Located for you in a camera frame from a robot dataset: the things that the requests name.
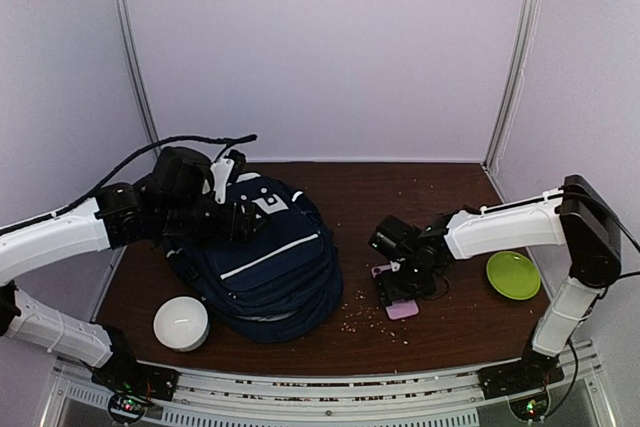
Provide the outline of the purple smartphone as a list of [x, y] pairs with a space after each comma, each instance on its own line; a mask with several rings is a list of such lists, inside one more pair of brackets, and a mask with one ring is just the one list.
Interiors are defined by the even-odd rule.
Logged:
[[404, 320], [419, 313], [419, 307], [415, 300], [392, 299], [395, 285], [392, 283], [394, 271], [390, 265], [375, 266], [370, 269], [373, 282], [376, 287], [378, 300], [391, 321]]

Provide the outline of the navy blue student backpack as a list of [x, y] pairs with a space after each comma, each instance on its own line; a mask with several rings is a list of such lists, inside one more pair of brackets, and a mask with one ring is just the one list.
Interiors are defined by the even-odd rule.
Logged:
[[299, 338], [339, 307], [344, 283], [318, 207], [300, 189], [249, 172], [227, 188], [265, 221], [249, 242], [167, 240], [167, 262], [222, 323], [254, 342]]

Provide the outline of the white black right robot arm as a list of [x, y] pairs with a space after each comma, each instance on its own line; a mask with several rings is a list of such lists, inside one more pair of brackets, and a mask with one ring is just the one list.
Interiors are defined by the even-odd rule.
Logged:
[[388, 215], [368, 244], [388, 262], [377, 275], [388, 306], [433, 293], [436, 269], [456, 261], [515, 249], [557, 246], [567, 250], [565, 279], [532, 330], [524, 358], [513, 366], [519, 387], [535, 387], [551, 371], [589, 309], [621, 276], [617, 215], [580, 175], [525, 200], [437, 215], [422, 228]]

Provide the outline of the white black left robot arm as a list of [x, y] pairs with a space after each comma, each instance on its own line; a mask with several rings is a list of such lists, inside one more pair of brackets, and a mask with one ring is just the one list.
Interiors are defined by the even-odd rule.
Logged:
[[2, 228], [2, 335], [77, 360], [123, 391], [137, 389], [144, 371], [123, 332], [42, 304], [16, 282], [42, 268], [139, 241], [250, 240], [259, 210], [228, 192], [245, 165], [245, 155], [233, 147], [215, 159], [167, 147], [152, 172], [134, 183], [102, 181], [68, 206]]

